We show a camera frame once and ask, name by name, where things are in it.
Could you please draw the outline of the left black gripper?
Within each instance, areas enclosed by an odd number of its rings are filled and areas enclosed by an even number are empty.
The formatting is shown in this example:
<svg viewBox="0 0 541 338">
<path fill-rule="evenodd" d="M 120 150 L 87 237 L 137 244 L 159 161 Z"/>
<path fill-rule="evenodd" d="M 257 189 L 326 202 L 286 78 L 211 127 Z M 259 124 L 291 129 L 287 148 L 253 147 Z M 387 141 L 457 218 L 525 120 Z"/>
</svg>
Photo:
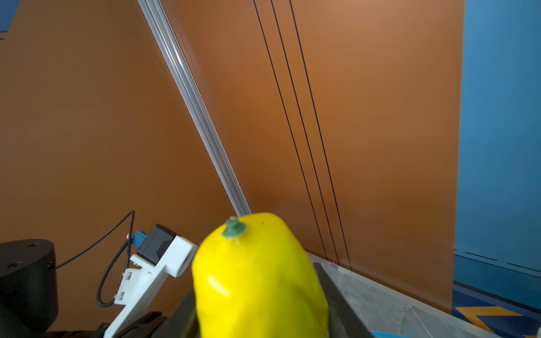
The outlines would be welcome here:
<svg viewBox="0 0 541 338">
<path fill-rule="evenodd" d="M 1 336 L 42 337 L 59 313 L 54 244 L 1 244 Z"/>
</svg>

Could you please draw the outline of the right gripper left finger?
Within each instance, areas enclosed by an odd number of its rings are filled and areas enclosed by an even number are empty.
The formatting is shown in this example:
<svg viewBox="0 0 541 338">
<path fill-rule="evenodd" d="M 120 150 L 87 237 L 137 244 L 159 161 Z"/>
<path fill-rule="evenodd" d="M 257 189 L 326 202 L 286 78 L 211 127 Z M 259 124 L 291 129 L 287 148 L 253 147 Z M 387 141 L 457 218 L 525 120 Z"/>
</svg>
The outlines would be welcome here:
<svg viewBox="0 0 541 338">
<path fill-rule="evenodd" d="M 200 337 L 194 289 L 186 294 L 173 314 L 152 334 L 152 338 Z"/>
</svg>

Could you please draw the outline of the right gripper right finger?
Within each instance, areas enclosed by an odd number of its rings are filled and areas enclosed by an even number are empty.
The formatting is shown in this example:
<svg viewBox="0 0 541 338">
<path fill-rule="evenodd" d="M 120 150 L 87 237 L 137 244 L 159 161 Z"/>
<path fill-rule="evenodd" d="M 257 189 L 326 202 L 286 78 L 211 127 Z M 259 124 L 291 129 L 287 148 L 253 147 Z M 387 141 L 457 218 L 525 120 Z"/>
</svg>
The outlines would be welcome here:
<svg viewBox="0 0 541 338">
<path fill-rule="evenodd" d="M 329 308 L 330 338 L 373 338 L 321 263 L 314 263 Z"/>
</svg>

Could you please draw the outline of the yellow mango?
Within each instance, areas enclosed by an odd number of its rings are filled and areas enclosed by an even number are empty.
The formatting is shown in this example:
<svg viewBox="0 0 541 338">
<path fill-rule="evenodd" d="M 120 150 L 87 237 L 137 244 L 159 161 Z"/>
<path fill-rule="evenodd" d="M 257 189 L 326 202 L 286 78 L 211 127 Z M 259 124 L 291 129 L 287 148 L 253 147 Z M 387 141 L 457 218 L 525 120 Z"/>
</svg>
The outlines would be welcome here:
<svg viewBox="0 0 541 338">
<path fill-rule="evenodd" d="M 232 217 L 192 262 L 201 337 L 328 337 L 329 306 L 315 267 L 286 223 Z"/>
</svg>

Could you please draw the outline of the clear zip-top bag blue zipper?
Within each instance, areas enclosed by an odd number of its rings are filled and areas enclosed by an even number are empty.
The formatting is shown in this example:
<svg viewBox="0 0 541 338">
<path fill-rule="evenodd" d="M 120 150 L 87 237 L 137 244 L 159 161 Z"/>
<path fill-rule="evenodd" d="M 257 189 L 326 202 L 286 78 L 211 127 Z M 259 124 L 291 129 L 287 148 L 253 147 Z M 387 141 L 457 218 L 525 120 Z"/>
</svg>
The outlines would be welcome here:
<svg viewBox="0 0 541 338">
<path fill-rule="evenodd" d="M 413 337 L 412 332 L 405 335 L 393 334 L 393 333 L 387 333 L 387 332 L 377 332 L 377 331 L 370 331 L 370 333 L 372 334 L 374 338 L 412 338 Z"/>
</svg>

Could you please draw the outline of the left corner aluminium post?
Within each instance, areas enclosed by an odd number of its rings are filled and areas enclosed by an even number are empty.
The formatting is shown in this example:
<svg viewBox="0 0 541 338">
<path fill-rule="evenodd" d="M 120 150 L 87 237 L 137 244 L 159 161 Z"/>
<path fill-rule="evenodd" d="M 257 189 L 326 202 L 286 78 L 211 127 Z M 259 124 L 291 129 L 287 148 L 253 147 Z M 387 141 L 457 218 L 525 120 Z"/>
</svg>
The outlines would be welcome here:
<svg viewBox="0 0 541 338">
<path fill-rule="evenodd" d="M 249 215 L 251 213 L 249 204 L 214 127 L 187 59 L 166 15 L 165 8 L 159 0 L 141 0 L 139 6 L 220 177 L 232 207 L 238 216 Z"/>
</svg>

